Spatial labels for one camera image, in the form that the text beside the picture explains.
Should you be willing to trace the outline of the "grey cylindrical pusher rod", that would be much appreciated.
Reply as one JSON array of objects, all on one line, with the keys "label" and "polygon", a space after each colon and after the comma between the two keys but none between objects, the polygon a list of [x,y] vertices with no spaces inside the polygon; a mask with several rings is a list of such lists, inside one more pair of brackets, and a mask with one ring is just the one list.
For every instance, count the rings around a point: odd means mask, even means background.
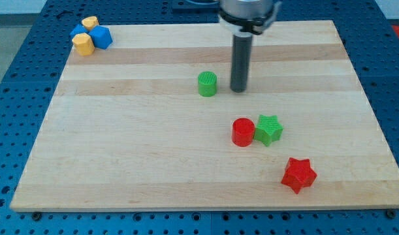
[{"label": "grey cylindrical pusher rod", "polygon": [[236,93],[244,92],[247,88],[252,39],[252,36],[236,35],[232,38],[230,89]]}]

